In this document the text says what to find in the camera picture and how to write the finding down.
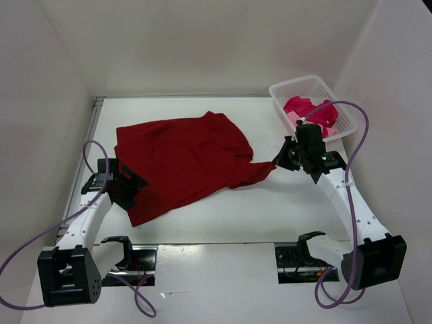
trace white plastic basket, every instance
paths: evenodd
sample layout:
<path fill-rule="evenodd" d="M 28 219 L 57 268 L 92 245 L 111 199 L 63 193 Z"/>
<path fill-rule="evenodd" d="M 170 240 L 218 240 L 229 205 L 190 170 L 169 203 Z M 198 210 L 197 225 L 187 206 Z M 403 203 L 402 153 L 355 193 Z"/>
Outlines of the white plastic basket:
<path fill-rule="evenodd" d="M 285 127 L 291 134 L 296 131 L 296 126 L 292 124 L 284 106 L 289 98 L 300 96 L 302 98 L 310 98 L 314 105 L 319 105 L 324 100 L 331 101 L 339 100 L 333 91 L 322 81 L 318 76 L 304 76 L 302 78 L 293 79 L 290 81 L 275 84 L 269 89 L 270 95 L 273 98 L 275 109 L 279 113 Z M 337 130 L 337 134 L 324 138 L 324 142 L 329 142 L 337 138 L 347 136 L 357 130 L 357 123 L 350 113 L 346 110 L 345 105 L 335 105 L 339 115 L 333 128 Z"/>

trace purple cable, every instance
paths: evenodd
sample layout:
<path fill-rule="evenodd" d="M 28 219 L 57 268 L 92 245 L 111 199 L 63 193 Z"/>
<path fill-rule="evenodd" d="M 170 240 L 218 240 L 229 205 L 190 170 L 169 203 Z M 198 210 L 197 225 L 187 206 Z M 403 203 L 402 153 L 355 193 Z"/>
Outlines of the purple cable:
<path fill-rule="evenodd" d="M 84 163 L 87 165 L 87 168 L 90 170 L 90 172 L 94 173 L 92 167 L 90 166 L 90 163 L 87 160 L 87 154 L 86 154 L 86 147 L 87 147 L 87 144 L 90 142 L 91 141 L 85 142 L 84 145 L 82 146 L 82 159 L 84 160 Z"/>
<path fill-rule="evenodd" d="M 349 105 L 349 106 L 353 106 L 354 108 L 357 108 L 364 117 L 364 121 L 365 121 L 365 127 L 364 127 L 364 133 L 362 138 L 360 139 L 360 142 L 358 143 L 356 149 L 354 150 L 354 152 L 351 154 L 350 158 L 348 159 L 348 163 L 346 164 L 346 169 L 345 169 L 345 183 L 348 183 L 348 176 L 350 174 L 350 168 L 351 168 L 351 164 L 352 161 L 354 160 L 355 156 L 357 155 L 357 152 L 360 150 L 360 147 L 363 145 L 363 143 L 365 142 L 367 133 L 369 131 L 369 118 L 367 117 L 366 111 L 363 110 L 362 107 L 356 105 L 355 103 L 351 103 L 350 101 L 332 101 L 330 103 L 325 103 L 324 105 L 319 106 L 318 108 L 316 108 L 314 111 L 308 113 L 305 116 L 305 119 L 307 119 L 308 117 L 310 117 L 311 115 L 313 115 L 314 113 L 316 113 L 318 110 L 322 109 L 322 108 L 326 108 L 328 106 L 331 105 L 337 105 L 337 104 L 344 104 L 344 105 Z M 363 294 L 365 293 L 365 291 L 363 290 L 360 295 L 358 295 L 354 300 L 351 300 L 349 302 L 344 302 L 345 298 L 348 296 L 348 294 L 350 293 L 350 290 L 352 289 L 352 286 L 354 285 L 354 279 L 356 277 L 356 265 L 357 265 L 357 244 L 358 244 L 358 237 L 357 237 L 357 224 L 356 224 L 356 213 L 354 210 L 354 202 L 352 201 L 352 193 L 351 193 L 351 188 L 349 186 L 346 186 L 346 192 L 348 194 L 348 202 L 350 204 L 350 211 L 351 211 L 351 220 L 352 220 L 352 245 L 353 245 L 353 250 L 352 250 L 352 264 L 351 264 L 351 274 L 350 274 L 350 279 L 348 280 L 348 285 L 346 286 L 344 293 L 337 299 L 335 300 L 334 298 L 332 298 L 325 290 L 324 293 L 326 294 L 327 297 L 329 297 L 331 300 L 334 301 L 334 303 L 329 304 L 329 305 L 325 305 L 323 304 L 320 300 L 319 300 L 319 296 L 318 296 L 318 291 L 319 291 L 319 287 L 323 286 L 323 282 L 325 277 L 327 277 L 327 275 L 331 272 L 333 267 L 329 267 L 327 270 L 324 271 L 324 273 L 319 277 L 317 284 L 315 286 L 315 300 L 317 301 L 317 304 L 324 308 L 324 309 L 332 309 L 335 308 L 336 306 L 339 306 L 340 304 L 352 304 L 353 302 L 356 302 L 357 300 L 359 300 Z"/>
<path fill-rule="evenodd" d="M 131 285 L 130 283 L 128 283 L 125 279 L 123 279 L 122 277 L 120 277 L 119 275 L 116 275 L 114 273 L 108 273 L 107 277 L 112 277 L 112 278 L 116 278 L 117 280 L 121 281 L 123 284 L 127 285 L 130 289 L 132 289 L 132 291 L 135 293 L 135 304 L 138 307 L 138 309 L 140 310 L 140 312 L 144 315 L 146 315 L 147 317 L 150 317 L 151 319 L 154 319 L 157 315 L 156 313 L 156 309 L 155 307 L 151 304 L 151 302 L 149 302 L 149 300 L 147 298 L 145 298 L 139 291 L 139 287 L 141 287 L 144 282 L 150 278 L 152 275 L 147 275 L 144 279 L 142 279 L 138 285 L 136 286 L 136 288 Z M 148 307 L 150 307 L 151 311 L 153 312 L 153 314 L 150 314 L 148 312 L 146 312 L 144 309 L 142 309 L 141 305 L 138 303 L 138 297 L 141 298 L 147 305 Z"/>

